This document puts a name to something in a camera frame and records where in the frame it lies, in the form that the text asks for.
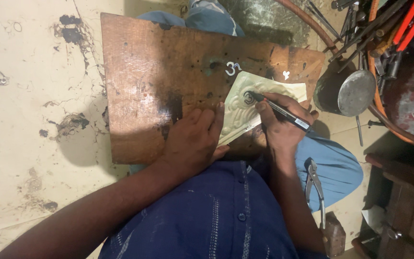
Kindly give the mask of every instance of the black marker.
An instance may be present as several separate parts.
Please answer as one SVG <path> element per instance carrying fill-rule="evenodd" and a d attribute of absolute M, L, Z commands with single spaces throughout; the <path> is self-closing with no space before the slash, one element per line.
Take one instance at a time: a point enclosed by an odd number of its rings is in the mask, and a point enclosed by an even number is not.
<path fill-rule="evenodd" d="M 311 125 L 309 125 L 307 122 L 303 121 L 300 117 L 292 114 L 286 108 L 284 108 L 284 107 L 280 106 L 279 104 L 274 103 L 273 101 L 269 100 L 266 96 L 264 96 L 262 94 L 257 94 L 253 91 L 246 91 L 244 93 L 244 97 L 247 97 L 247 95 L 251 95 L 251 96 L 249 96 L 248 99 L 245 100 L 245 103 L 250 104 L 250 103 L 253 102 L 253 99 L 255 99 L 257 102 L 261 102 L 261 101 L 265 100 L 271 106 L 271 108 L 274 111 L 284 115 L 284 117 L 287 121 L 291 122 L 293 125 L 297 126 L 302 131 L 307 133 L 308 131 L 310 131 L 312 129 Z"/>

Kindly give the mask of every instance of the fingernail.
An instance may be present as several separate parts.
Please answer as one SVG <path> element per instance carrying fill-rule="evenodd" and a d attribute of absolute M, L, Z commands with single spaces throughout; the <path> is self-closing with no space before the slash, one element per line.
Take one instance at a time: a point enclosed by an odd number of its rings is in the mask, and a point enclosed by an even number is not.
<path fill-rule="evenodd" d="M 220 110 L 224 110 L 224 103 L 223 102 L 219 102 L 217 104 L 217 108 L 220 109 Z"/>
<path fill-rule="evenodd" d="M 264 111 L 266 109 L 266 106 L 264 104 L 257 103 L 255 105 L 255 108 L 258 110 L 258 112 L 262 112 L 262 111 Z"/>

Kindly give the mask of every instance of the white painted om symbol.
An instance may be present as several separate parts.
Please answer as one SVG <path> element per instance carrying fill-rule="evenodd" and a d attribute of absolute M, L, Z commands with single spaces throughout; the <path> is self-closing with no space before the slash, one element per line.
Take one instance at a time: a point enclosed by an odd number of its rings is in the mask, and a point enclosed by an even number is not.
<path fill-rule="evenodd" d="M 239 66 L 239 64 L 238 63 L 233 63 L 233 62 L 227 62 L 226 63 L 226 66 L 227 67 L 229 67 L 229 65 L 231 65 L 231 69 L 233 69 L 233 72 L 232 73 L 230 73 L 229 71 L 227 71 L 227 70 L 225 70 L 225 72 L 229 75 L 229 76 L 233 76 L 235 73 L 236 73 L 236 70 L 234 69 L 235 67 L 237 67 L 237 69 L 239 70 L 239 71 L 241 71 L 242 69 L 241 69 L 241 67 Z"/>

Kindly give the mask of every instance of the stained floor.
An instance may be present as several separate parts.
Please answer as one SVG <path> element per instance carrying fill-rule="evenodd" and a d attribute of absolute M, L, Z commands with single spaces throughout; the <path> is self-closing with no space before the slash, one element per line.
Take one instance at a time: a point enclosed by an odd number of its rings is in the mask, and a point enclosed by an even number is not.
<path fill-rule="evenodd" d="M 322 51 L 323 42 L 290 11 L 272 0 L 221 0 L 253 38 Z M 340 31 L 345 12 L 316 3 Z M 0 250 L 21 233 L 72 201 L 124 177 L 111 162 L 100 13 L 135 17 L 163 10 L 183 17 L 184 0 L 0 0 Z M 361 226 L 368 188 L 366 151 L 390 137 L 321 112 L 316 130 L 354 153 L 364 168 L 362 185 L 330 206 L 344 226 L 346 248 Z M 96 258 L 96 250 L 90 258 Z"/>

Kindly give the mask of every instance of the white painted mark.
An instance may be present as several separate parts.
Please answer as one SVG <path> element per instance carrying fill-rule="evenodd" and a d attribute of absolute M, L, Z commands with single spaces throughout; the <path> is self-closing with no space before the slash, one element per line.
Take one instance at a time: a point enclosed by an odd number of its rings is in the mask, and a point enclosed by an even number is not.
<path fill-rule="evenodd" d="M 226 66 L 227 67 L 229 67 L 229 66 L 231 66 L 230 68 L 233 70 L 233 72 L 229 72 L 229 71 L 227 71 L 227 70 L 225 70 L 225 72 L 229 75 L 229 76 L 233 76 L 235 73 L 236 73 L 236 69 L 235 68 L 237 68 L 239 71 L 241 71 L 242 69 L 241 69 L 241 67 L 239 66 L 239 64 L 238 63 L 234 63 L 234 62 L 227 62 L 226 63 Z"/>
<path fill-rule="evenodd" d="M 290 75 L 290 71 L 284 71 L 284 72 L 282 72 L 282 74 L 284 75 L 285 80 L 287 80 L 288 76 Z"/>

